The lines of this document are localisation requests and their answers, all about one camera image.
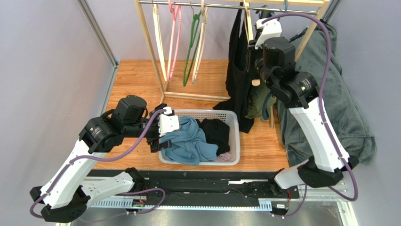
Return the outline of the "black garment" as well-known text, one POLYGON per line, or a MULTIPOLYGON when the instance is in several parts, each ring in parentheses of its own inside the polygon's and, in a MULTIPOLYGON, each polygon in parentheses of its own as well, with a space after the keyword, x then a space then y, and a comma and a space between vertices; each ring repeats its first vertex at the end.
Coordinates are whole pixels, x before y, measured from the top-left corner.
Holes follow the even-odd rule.
POLYGON ((246 118, 249 113, 251 76, 247 72, 248 40, 245 25, 242 24, 242 12, 243 10, 239 9, 236 13, 229 39, 225 88, 230 99, 216 104, 213 109, 234 112, 237 115, 239 131, 249 133, 254 120, 246 118))

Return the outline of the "blue tank top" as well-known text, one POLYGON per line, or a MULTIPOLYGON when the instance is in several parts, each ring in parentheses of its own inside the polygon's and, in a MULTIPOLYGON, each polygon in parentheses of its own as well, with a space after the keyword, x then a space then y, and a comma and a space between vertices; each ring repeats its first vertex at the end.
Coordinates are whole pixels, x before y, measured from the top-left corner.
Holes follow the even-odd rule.
POLYGON ((209 144, 204 131, 191 116, 179 118, 180 129, 161 138, 172 146, 161 150, 162 156, 180 164, 198 166, 200 162, 213 162, 217 158, 218 145, 209 144))

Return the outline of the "beige wooden hanger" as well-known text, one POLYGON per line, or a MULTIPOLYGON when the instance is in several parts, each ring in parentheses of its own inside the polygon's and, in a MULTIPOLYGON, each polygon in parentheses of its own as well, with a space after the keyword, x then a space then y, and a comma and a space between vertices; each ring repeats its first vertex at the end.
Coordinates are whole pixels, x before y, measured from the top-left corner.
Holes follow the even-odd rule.
POLYGON ((207 14, 208 10, 205 6, 205 1, 201 1, 201 15, 202 15, 202 23, 201 23, 201 30, 200 30, 200 41, 199 45, 197 48, 197 55, 195 58, 195 66, 194 66, 194 71, 192 73, 192 84, 196 83, 197 75, 199 72, 200 64, 201 64, 201 59, 204 51, 204 45, 205 45, 205 33, 207 29, 207 14))

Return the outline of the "black tank top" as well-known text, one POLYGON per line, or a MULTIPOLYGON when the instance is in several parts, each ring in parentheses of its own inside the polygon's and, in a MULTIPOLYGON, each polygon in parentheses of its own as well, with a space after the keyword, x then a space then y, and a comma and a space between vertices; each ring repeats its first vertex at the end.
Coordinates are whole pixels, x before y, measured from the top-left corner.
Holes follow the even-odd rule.
POLYGON ((230 151, 229 132, 230 127, 220 119, 196 119, 199 128, 205 133, 208 144, 218 146, 216 155, 227 153, 230 151))

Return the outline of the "mauve tank top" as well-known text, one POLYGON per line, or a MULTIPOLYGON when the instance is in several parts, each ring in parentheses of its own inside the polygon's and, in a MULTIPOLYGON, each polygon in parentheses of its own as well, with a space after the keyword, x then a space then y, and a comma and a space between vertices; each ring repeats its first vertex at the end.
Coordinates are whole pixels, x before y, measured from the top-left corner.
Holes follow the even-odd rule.
POLYGON ((232 155, 229 152, 222 153, 214 160, 214 162, 228 162, 231 159, 232 155))

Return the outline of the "green plastic hanger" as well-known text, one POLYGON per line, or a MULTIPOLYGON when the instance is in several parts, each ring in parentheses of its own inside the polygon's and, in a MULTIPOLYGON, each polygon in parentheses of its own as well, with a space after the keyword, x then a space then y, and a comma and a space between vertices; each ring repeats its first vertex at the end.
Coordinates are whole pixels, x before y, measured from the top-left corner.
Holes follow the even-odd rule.
POLYGON ((193 62, 195 60, 195 54, 197 52, 197 47, 200 41, 200 17, 202 15, 201 11, 195 13, 194 10, 191 23, 190 40, 187 50, 187 55, 184 65, 183 74, 183 86, 185 87, 188 83, 190 73, 192 72, 193 62))

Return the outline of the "pink plastic hanger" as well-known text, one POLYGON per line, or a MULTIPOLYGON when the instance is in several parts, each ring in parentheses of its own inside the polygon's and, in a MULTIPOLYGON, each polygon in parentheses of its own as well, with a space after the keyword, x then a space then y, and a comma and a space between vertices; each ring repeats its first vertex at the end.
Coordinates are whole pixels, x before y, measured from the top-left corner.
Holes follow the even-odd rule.
POLYGON ((172 14, 172 27, 168 54, 167 81, 171 81, 174 75, 179 49, 179 41, 182 27, 182 10, 180 5, 174 6, 171 0, 168 1, 168 7, 170 13, 172 14))

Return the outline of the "cream plastic hanger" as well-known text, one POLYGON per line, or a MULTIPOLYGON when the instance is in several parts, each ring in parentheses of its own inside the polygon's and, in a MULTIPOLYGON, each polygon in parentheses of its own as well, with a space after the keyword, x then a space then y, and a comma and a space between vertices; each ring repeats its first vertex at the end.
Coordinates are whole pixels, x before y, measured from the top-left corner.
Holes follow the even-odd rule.
POLYGON ((161 71, 162 71, 164 81, 167 81, 168 78, 167 78, 167 72, 166 72, 166 66, 165 66, 164 49, 163 49, 161 29, 160 29, 159 8, 158 8, 157 4, 152 5, 152 16, 153 16, 156 45, 157 45, 157 51, 158 51, 158 55, 159 55, 161 71))

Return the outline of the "light wooden hanger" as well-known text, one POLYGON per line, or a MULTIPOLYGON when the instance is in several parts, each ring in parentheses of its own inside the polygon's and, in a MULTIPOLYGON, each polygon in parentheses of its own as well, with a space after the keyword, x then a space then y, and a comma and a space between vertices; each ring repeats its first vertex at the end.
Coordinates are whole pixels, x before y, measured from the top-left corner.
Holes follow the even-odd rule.
POLYGON ((249 4, 247 3, 246 0, 243 0, 243 6, 245 9, 245 22, 246 22, 246 35, 247 35, 247 40, 248 40, 248 45, 250 45, 250 41, 253 40, 253 29, 252 29, 252 21, 251 21, 251 15, 250 15, 250 10, 248 9, 249 4))

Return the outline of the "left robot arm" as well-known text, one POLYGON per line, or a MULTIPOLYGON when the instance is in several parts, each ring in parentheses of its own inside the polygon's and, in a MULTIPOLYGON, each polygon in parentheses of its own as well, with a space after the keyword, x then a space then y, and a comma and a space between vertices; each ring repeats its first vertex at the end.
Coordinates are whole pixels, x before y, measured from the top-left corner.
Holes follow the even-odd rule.
POLYGON ((145 194, 144 178, 135 168, 90 185, 84 185, 83 180, 98 162, 108 162, 106 155, 125 138, 135 137, 138 142, 145 138, 155 153, 171 147, 171 142, 160 139, 179 127, 179 117, 166 104, 149 112, 141 97, 129 95, 120 99, 115 109, 87 122, 71 154, 53 178, 31 189, 34 204, 44 206, 40 214, 33 208, 30 213, 47 222, 69 223, 91 205, 111 196, 145 194))

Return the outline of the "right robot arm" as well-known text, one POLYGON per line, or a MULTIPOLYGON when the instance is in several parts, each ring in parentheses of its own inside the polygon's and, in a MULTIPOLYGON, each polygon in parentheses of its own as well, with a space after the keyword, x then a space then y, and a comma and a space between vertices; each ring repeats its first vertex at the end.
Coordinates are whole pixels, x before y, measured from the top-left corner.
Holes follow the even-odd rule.
POLYGON ((295 46, 281 36, 261 35, 250 41, 248 49, 249 68, 260 75, 270 96, 281 101, 295 117, 313 153, 306 161, 277 171, 269 179, 271 188, 279 191, 297 185, 336 185, 359 160, 342 147, 314 76, 295 69, 295 46))

